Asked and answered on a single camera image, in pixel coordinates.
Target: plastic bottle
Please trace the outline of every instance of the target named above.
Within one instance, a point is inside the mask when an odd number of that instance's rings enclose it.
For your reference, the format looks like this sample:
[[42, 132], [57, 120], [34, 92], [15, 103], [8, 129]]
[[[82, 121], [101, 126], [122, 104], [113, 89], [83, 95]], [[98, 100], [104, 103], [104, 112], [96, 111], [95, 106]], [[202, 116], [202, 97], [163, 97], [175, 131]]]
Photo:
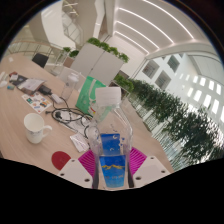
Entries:
[[68, 79], [67, 79], [67, 82], [65, 83], [64, 85], [64, 88], [62, 90], [62, 93], [61, 93], [61, 97], [64, 99], [64, 100], [68, 100], [69, 97], [71, 96], [72, 94], [72, 91], [76, 85], [76, 83], [79, 81], [79, 76], [74, 74], [74, 73], [71, 73], [70, 75], [68, 75]]
[[88, 128], [90, 148], [94, 153], [99, 188], [128, 189], [128, 169], [132, 147], [132, 127], [120, 108], [120, 87], [95, 90], [96, 113]]

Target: blue label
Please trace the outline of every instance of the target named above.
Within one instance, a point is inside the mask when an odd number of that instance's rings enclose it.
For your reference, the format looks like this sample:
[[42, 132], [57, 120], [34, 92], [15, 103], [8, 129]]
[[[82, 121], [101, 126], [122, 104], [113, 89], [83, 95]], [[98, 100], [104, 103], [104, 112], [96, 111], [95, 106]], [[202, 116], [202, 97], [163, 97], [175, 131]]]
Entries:
[[104, 155], [120, 155], [120, 134], [101, 134], [100, 136]]
[[100, 156], [100, 164], [107, 187], [124, 186], [125, 155]]

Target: table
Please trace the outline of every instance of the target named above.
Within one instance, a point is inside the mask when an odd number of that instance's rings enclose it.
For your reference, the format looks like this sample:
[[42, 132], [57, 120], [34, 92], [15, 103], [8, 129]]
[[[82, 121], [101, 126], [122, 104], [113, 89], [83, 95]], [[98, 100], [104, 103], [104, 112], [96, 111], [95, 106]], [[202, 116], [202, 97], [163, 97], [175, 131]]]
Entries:
[[[60, 79], [48, 73], [20, 53], [8, 55], [2, 59], [0, 73], [3, 71], [8, 74], [16, 71], [27, 78], [45, 79], [47, 80], [45, 85], [59, 96], [64, 87], [64, 83]], [[64, 151], [70, 155], [71, 158], [76, 159], [83, 155], [83, 153], [79, 153], [76, 150], [69, 138], [69, 136], [75, 133], [56, 122], [51, 117], [51, 114], [46, 115], [45, 112], [42, 112], [40, 115], [43, 117], [45, 124], [50, 125], [53, 130], [41, 143], [30, 143], [25, 136], [23, 119], [28, 113], [34, 113], [34, 110], [22, 99], [21, 96], [23, 94], [24, 93], [17, 88], [14, 88], [14, 90], [8, 90], [6, 87], [0, 88], [0, 151], [5, 159], [34, 165], [57, 175], [59, 170], [57, 170], [51, 162], [53, 153], [56, 151]], [[78, 95], [78, 91], [74, 90], [68, 100], [69, 107], [75, 107]], [[56, 106], [66, 107], [65, 103]], [[53, 106], [49, 107], [47, 110], [52, 111]], [[132, 123], [132, 120], [133, 118], [130, 119], [134, 133], [133, 147], [136, 147], [147, 156], [155, 155], [167, 170], [172, 173], [173, 169], [159, 142], [153, 139], [149, 132], [147, 133], [144, 132], [144, 130], [140, 130], [137, 124]]]

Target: paper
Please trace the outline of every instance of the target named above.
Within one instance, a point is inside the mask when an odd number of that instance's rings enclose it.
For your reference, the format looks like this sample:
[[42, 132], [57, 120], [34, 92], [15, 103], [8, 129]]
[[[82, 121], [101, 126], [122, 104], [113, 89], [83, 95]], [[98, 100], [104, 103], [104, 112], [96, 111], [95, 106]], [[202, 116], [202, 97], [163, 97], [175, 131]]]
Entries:
[[39, 114], [52, 105], [52, 103], [37, 92], [31, 96], [25, 94], [22, 98]]
[[38, 87], [40, 87], [41, 84], [43, 84], [44, 80], [39, 79], [27, 79], [25, 82], [21, 83], [18, 88], [19, 89], [27, 89], [30, 91], [36, 91]]
[[89, 149], [89, 145], [80, 133], [70, 136], [72, 142], [79, 152]]

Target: white cup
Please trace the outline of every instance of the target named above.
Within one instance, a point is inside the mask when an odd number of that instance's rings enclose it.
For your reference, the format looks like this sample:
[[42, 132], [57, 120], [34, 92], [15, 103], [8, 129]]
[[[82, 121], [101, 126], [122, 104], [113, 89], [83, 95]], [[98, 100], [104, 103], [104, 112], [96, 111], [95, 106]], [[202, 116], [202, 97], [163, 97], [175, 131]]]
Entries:
[[[52, 127], [49, 125], [44, 126], [44, 119], [35, 113], [30, 113], [25, 116], [24, 125], [26, 127], [27, 139], [34, 144], [41, 142], [42, 138], [46, 137], [52, 131]], [[49, 131], [43, 134], [44, 129], [49, 129]]]

